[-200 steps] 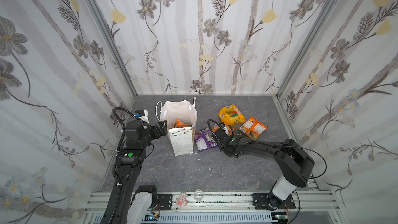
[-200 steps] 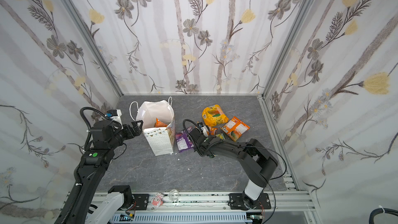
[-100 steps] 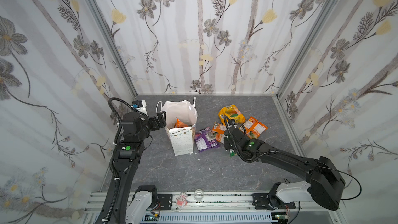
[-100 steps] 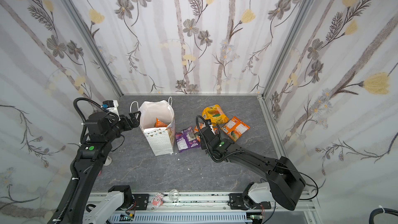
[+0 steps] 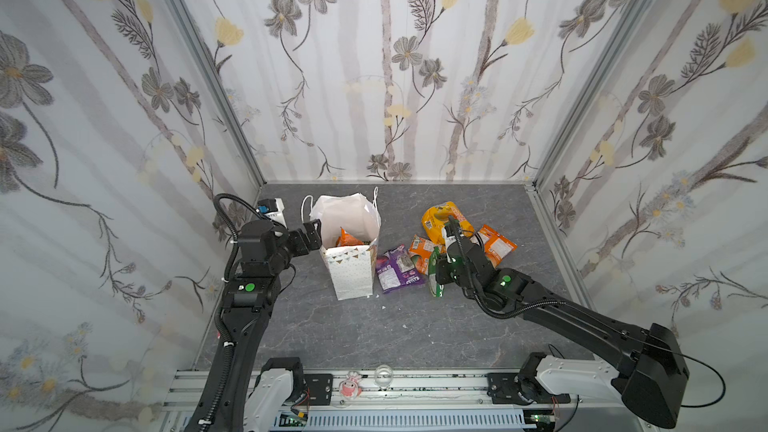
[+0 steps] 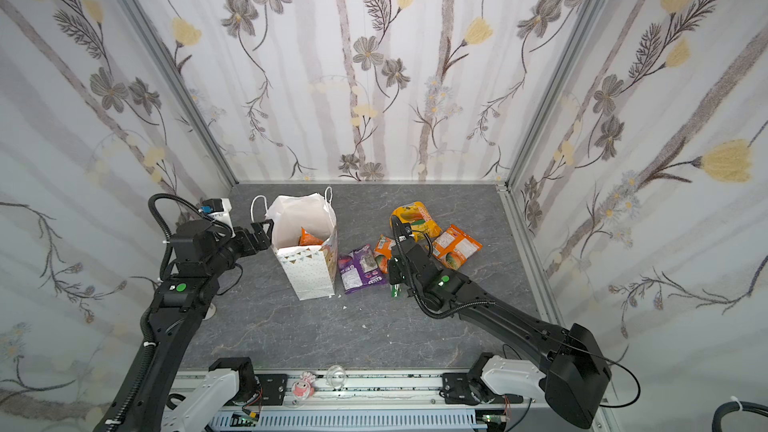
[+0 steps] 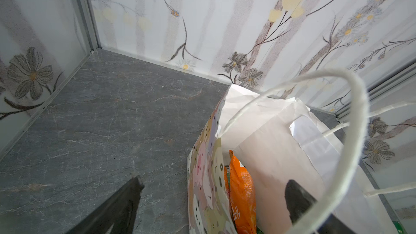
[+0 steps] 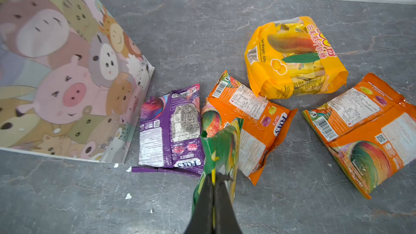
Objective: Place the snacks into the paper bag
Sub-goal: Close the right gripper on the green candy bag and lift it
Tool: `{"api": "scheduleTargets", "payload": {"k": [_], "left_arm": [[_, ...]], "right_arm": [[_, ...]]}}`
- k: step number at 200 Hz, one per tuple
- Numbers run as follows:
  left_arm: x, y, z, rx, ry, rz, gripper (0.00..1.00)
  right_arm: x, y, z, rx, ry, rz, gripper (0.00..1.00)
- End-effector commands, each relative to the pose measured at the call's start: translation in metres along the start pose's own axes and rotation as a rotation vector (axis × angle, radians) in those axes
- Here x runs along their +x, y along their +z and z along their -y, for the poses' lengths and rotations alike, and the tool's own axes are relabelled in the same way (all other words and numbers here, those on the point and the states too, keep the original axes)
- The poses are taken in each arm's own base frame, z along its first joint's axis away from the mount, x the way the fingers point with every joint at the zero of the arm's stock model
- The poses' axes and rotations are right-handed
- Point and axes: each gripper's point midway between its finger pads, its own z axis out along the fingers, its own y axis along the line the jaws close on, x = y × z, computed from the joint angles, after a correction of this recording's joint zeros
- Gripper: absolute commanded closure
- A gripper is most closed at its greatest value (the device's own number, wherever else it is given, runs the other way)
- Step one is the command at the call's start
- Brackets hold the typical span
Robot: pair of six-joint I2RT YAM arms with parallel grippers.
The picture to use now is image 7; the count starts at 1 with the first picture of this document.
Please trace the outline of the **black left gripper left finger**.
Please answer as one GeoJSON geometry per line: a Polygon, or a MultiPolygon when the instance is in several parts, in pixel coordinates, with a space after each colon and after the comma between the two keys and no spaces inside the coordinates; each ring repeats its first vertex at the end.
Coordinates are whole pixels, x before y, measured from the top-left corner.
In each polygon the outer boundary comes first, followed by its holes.
{"type": "Polygon", "coordinates": [[[69,234],[131,234],[144,188],[145,185],[138,175],[132,177],[67,232],[69,234]]]}

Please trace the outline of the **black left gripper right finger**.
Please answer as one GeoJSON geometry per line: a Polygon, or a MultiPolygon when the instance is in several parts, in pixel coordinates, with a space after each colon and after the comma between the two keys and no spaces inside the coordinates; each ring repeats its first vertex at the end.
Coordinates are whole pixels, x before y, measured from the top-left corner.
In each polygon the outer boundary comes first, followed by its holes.
{"type": "MultiPolygon", "coordinates": [[[[284,197],[292,224],[295,224],[316,202],[306,189],[292,179],[286,185],[284,197]]],[[[331,214],[315,234],[354,234],[354,231],[331,214]]]]}

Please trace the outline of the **orange snack pack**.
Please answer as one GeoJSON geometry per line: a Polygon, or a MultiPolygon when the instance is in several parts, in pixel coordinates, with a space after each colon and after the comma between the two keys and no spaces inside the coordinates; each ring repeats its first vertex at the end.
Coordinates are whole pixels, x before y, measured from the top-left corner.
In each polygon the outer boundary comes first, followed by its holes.
{"type": "Polygon", "coordinates": [[[229,151],[230,163],[224,173],[230,211],[239,234],[256,234],[256,199],[254,181],[240,160],[229,151]]]}

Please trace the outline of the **white cartoon paper bag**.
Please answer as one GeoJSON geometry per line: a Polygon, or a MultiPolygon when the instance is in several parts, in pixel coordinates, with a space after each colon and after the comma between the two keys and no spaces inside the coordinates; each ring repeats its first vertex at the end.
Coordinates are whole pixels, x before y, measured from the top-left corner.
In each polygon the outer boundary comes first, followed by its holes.
{"type": "Polygon", "coordinates": [[[368,94],[356,74],[315,71],[262,94],[232,85],[218,103],[187,159],[188,227],[191,234],[238,234],[224,173],[229,151],[249,171],[255,186],[257,234],[314,234],[333,214],[354,234],[398,234],[380,195],[414,189],[407,183],[373,188],[360,158],[378,158],[385,144],[370,141],[368,94]],[[329,129],[301,100],[274,99],[299,82],[338,77],[351,88],[345,139],[329,129]],[[295,180],[316,202],[292,224],[284,197],[295,180]]]}

